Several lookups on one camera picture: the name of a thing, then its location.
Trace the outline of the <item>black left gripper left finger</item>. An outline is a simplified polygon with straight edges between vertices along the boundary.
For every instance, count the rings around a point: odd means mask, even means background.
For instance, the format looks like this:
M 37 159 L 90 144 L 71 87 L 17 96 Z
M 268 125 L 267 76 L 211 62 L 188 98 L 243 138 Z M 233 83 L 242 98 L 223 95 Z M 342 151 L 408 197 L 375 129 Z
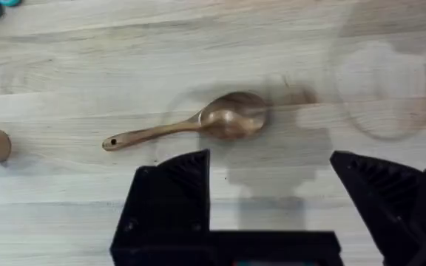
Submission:
M 135 172 L 110 253 L 115 265 L 210 265 L 209 150 Z

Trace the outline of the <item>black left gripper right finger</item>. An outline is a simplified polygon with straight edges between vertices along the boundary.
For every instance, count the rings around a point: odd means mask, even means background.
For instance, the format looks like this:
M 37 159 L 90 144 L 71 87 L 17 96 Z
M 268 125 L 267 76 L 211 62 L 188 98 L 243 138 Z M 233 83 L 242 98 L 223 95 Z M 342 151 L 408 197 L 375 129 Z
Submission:
M 385 266 L 426 266 L 426 169 L 335 151 L 330 163 Z

